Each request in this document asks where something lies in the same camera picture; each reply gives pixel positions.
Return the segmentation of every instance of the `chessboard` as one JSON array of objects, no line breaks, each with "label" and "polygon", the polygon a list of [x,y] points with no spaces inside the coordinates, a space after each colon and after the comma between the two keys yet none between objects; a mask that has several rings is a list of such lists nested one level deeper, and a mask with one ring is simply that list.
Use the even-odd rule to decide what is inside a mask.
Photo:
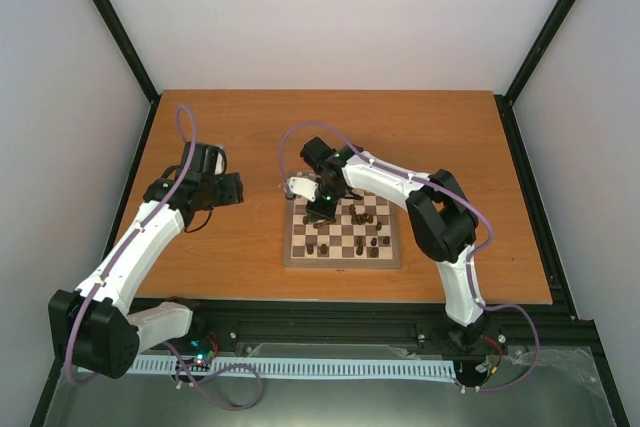
[{"label": "chessboard", "polygon": [[[294,175],[316,177],[313,172]],[[309,222],[302,197],[287,201],[285,267],[400,268],[396,206],[370,192],[354,193],[363,199],[341,199],[334,223]]]}]

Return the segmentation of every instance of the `chessboard square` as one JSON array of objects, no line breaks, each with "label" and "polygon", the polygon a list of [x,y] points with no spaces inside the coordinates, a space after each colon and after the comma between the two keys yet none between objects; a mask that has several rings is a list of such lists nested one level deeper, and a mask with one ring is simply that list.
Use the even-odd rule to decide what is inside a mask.
[{"label": "chessboard square", "polygon": [[294,235],[291,238],[291,245],[297,246],[297,247],[300,247],[300,246],[304,247],[306,239],[307,239],[306,235]]},{"label": "chessboard square", "polygon": [[305,253],[304,246],[291,247],[291,257],[304,257],[304,253]]},{"label": "chessboard square", "polygon": [[380,247],[379,256],[381,259],[393,259],[393,249],[391,247]]}]

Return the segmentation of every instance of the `white cable tray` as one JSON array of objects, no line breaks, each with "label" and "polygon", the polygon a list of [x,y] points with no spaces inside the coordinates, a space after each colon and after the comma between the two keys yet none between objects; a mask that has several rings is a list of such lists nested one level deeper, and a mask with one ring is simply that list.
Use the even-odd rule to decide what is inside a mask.
[{"label": "white cable tray", "polygon": [[[218,357],[209,368],[193,367],[194,376],[207,375],[231,364],[249,364],[265,379],[361,380],[398,379],[453,382],[452,361],[443,360],[345,360],[293,358]],[[175,374],[178,361],[172,355],[139,355],[127,374]],[[253,377],[242,369],[225,372],[226,377]]]}]

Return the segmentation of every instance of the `black arm joint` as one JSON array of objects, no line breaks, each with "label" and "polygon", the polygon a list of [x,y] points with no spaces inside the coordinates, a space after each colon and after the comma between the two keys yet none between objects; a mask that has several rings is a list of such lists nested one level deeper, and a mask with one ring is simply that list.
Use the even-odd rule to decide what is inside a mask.
[{"label": "black arm joint", "polygon": [[[53,350],[64,362],[71,328],[84,297],[58,290],[49,301]],[[138,355],[138,329],[112,305],[111,299],[92,300],[73,348],[73,364],[112,379],[122,377]]]},{"label": "black arm joint", "polygon": [[[176,178],[184,170],[190,145],[189,142],[185,144],[180,166],[173,169]],[[167,202],[170,209],[180,211],[185,227],[191,224],[196,212],[244,201],[240,174],[215,173],[219,159],[222,159],[224,172],[227,163],[224,150],[215,145],[196,143],[194,156],[184,180]],[[142,198],[145,202],[159,202],[174,183],[172,179],[160,177],[147,188]]]},{"label": "black arm joint", "polygon": [[304,144],[300,157],[319,176],[316,179],[316,200],[307,202],[309,220],[335,219],[338,201],[351,193],[351,188],[342,174],[342,168],[354,155],[348,146],[336,151],[320,137],[314,137]]},{"label": "black arm joint", "polygon": [[[439,170],[429,180],[466,200],[450,172]],[[438,210],[434,202],[442,208]],[[416,243],[430,259],[456,262],[462,250],[475,242],[478,218],[441,192],[424,186],[409,194],[406,205]]]}]

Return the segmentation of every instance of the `white wall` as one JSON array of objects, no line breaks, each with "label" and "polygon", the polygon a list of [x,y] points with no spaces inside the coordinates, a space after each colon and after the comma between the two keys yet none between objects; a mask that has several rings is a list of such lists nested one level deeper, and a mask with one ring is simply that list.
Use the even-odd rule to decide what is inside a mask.
[{"label": "white wall", "polygon": [[555,0],[112,0],[159,89],[504,92]]},{"label": "white wall", "polygon": [[640,425],[640,8],[578,0],[516,114],[581,316]]},{"label": "white wall", "polygon": [[51,366],[47,302],[99,262],[148,110],[90,0],[0,0],[2,425]]}]

